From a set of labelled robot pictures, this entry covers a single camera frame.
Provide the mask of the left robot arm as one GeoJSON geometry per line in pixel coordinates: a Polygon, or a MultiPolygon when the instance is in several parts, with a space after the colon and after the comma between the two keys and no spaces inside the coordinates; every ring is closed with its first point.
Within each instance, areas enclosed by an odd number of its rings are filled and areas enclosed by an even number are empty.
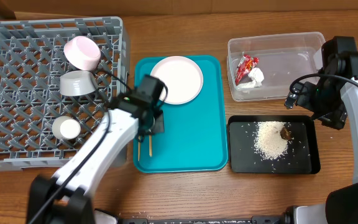
{"type": "Polygon", "coordinates": [[[115,97],[80,150],[51,178],[33,180],[26,223],[117,223],[93,207],[94,194],[124,146],[156,133],[163,116],[159,98],[167,91],[163,81],[146,75],[137,87],[115,97]]]}

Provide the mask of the grey bowl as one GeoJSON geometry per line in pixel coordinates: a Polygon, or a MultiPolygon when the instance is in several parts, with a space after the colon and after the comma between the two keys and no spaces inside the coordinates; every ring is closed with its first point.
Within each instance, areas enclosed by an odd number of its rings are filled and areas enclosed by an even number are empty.
{"type": "Polygon", "coordinates": [[[76,70],[60,77],[60,94],[63,96],[82,96],[95,92],[98,84],[89,71],[76,70]]]}

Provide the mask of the white napkin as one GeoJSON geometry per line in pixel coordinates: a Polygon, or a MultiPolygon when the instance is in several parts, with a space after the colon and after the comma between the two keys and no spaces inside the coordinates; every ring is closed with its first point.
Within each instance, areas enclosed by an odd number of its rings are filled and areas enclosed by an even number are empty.
{"type": "Polygon", "coordinates": [[[249,73],[248,73],[248,77],[250,78],[249,82],[246,83],[240,83],[238,84],[238,89],[240,90],[244,90],[247,88],[257,88],[262,86],[262,82],[264,80],[264,74],[261,71],[260,68],[253,68],[249,73]]]}

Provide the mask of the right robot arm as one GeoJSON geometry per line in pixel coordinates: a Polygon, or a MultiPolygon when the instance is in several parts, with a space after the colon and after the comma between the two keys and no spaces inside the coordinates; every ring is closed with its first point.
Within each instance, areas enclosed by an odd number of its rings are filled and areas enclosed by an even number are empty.
{"type": "Polygon", "coordinates": [[[287,108],[301,106],[323,125],[341,129],[350,121],[354,151],[353,183],[331,192],[318,205],[289,207],[281,223],[358,223],[358,52],[343,51],[323,57],[323,67],[312,84],[306,76],[290,84],[287,108]]]}

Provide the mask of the large white plate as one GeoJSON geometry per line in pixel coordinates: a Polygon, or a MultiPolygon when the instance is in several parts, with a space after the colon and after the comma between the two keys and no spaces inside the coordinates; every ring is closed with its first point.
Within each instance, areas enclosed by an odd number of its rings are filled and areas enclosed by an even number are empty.
{"type": "Polygon", "coordinates": [[[171,105],[182,105],[194,100],[203,87],[203,73],[191,59],[182,56],[167,57],[151,71],[152,77],[163,81],[168,91],[160,99],[171,105]]]}

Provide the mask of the small white plate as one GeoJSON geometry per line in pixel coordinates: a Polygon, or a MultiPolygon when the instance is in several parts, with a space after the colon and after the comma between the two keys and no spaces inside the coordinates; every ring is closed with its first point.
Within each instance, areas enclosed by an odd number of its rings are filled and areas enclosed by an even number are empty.
{"type": "Polygon", "coordinates": [[[101,58],[98,45],[85,36],[74,37],[68,41],[63,52],[67,60],[80,70],[94,70],[101,58]]]}

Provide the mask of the white cup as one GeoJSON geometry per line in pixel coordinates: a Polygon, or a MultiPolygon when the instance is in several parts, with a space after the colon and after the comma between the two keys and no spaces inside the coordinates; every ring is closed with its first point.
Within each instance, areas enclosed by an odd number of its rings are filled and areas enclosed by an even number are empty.
{"type": "Polygon", "coordinates": [[[74,139],[80,134],[80,131],[79,122],[68,116],[60,116],[52,124],[52,133],[57,139],[74,139]]]}

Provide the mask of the wooden chopstick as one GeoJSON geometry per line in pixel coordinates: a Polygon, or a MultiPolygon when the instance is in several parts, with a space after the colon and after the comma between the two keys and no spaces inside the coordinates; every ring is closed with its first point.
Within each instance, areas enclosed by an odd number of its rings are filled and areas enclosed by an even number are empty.
{"type": "Polygon", "coordinates": [[[152,157],[152,136],[149,135],[149,156],[152,157]]]}
{"type": "Polygon", "coordinates": [[[140,161],[141,155],[141,141],[140,139],[137,140],[137,160],[140,161]]]}

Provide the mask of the red snack wrapper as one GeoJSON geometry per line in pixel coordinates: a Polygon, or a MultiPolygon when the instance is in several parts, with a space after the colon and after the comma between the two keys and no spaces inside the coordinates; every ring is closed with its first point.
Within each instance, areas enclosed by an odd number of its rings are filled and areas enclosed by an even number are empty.
{"type": "Polygon", "coordinates": [[[256,67],[258,62],[259,58],[251,57],[250,55],[243,53],[236,68],[235,84],[238,85],[244,77],[248,76],[251,70],[256,67]]]}

